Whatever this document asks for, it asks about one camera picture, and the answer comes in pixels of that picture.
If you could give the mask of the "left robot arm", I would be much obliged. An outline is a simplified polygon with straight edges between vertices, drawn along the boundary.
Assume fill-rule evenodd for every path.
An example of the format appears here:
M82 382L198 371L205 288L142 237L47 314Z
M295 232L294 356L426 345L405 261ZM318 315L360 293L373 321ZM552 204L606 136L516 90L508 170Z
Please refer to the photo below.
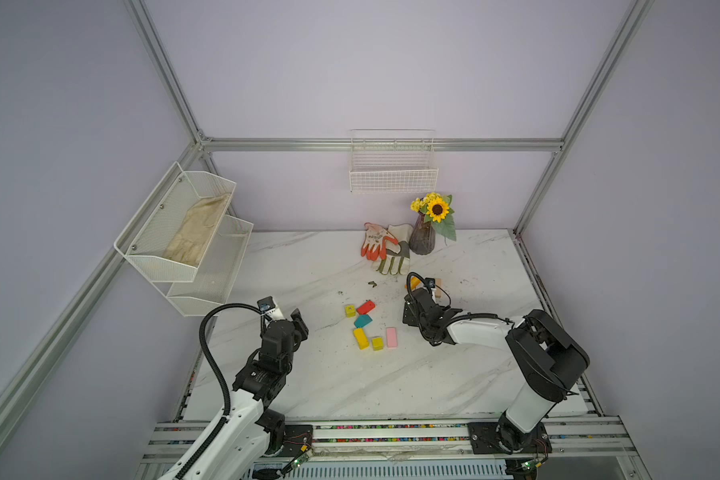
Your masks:
M225 310L247 310L259 316L261 345L248 357L234 382L228 383L207 339L210 320ZM278 452L284 443L285 417L271 403L292 372L294 353L309 336L299 310L282 314L269 296L255 306L227 303L200 323L200 347L222 393L222 408L189 450L162 475L164 479L240 479L260 457Z

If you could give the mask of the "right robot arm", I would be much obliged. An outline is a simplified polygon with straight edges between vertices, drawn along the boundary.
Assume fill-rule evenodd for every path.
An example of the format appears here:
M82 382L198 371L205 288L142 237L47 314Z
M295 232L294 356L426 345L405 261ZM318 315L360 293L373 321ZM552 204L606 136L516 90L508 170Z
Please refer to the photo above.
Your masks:
M524 383L513 402L491 426L488 445L520 453L542 439L542 420L573 394L590 366L589 355L567 331L541 309L520 320L494 313L465 313L435 302L427 288L404 297L403 323L418 329L432 346L479 345L509 351Z

